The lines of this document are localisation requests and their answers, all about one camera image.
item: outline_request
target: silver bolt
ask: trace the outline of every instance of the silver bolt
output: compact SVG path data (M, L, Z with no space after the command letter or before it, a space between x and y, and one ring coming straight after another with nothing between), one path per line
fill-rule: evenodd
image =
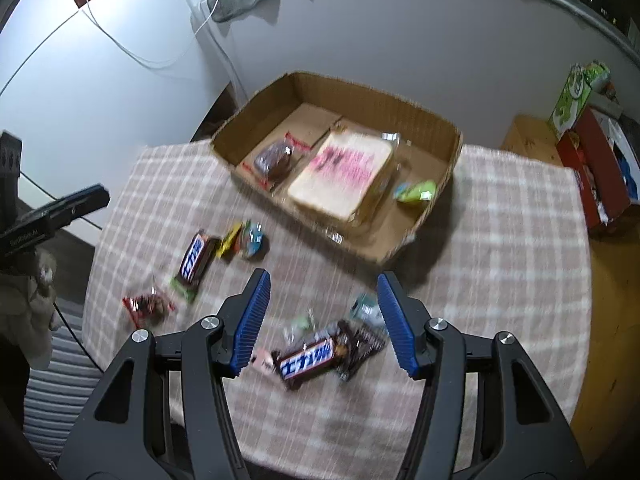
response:
M207 316L200 324L207 330L212 330L220 324L220 320L216 316Z
M444 330L447 326L449 326L449 323L447 323L441 317L432 317L429 320L429 326L434 330Z
M511 332L500 332L498 334L498 341L503 345L512 345L516 341L515 336Z
M140 328L139 330L136 330L133 334L131 334L131 338L136 343L142 343L143 341L146 341L147 337L149 337L149 332L147 332L144 328Z

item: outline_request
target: plaid fabric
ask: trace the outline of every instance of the plaid fabric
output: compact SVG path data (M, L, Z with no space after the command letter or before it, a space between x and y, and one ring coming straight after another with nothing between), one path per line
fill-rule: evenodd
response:
M107 366L133 326L120 299L166 286L199 228L221 235L233 220L259 220L270 250L259 264L214 261L191 306L179 303L158 333L216 313L255 266L271 273L271 303L257 346L281 348L283 323L311 308L320 325L345 316L376 273L233 182L208 142L146 150L96 247L82 333ZM513 332L571 419L587 362L590 260L582 206L569 170L465 146L452 184L419 239L394 264L409 295L461 332ZM473 444L474 376L468 376L458 466ZM398 367L389 345L349 382L335 374L285 391L246 369L226 381L245 457L301 478L394 478L409 441L422 384ZM172 416L182 421L172 383Z

